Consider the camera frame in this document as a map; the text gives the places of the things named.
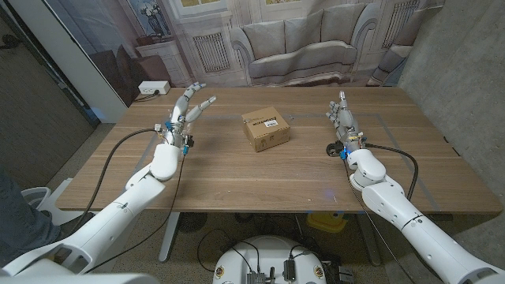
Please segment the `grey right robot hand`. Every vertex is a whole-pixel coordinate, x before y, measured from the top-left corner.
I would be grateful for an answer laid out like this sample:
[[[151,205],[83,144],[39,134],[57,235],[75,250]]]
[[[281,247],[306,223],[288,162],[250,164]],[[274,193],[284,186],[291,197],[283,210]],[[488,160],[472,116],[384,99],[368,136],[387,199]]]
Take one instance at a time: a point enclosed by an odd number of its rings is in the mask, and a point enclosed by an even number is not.
[[[339,97],[339,103],[330,101],[330,111],[326,113],[326,116],[335,127],[338,141],[342,142],[346,150],[348,152],[359,150],[363,133],[347,106],[345,92],[340,91]]]

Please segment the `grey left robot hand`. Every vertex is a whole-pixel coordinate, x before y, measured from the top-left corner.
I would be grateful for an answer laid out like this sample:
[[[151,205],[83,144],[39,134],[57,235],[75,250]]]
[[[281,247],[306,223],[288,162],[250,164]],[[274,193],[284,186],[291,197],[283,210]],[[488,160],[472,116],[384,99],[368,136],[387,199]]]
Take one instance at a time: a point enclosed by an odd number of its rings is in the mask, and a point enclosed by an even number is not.
[[[206,84],[201,84],[199,82],[193,83],[186,88],[183,95],[181,95],[176,101],[170,115],[170,120],[166,124],[167,131],[164,134],[168,144],[174,145],[178,148],[181,147],[184,140],[182,137],[182,131],[185,128],[185,124],[198,119],[203,110],[209,107],[216,100],[216,97],[212,96],[188,111],[189,100],[196,92],[205,87]]]

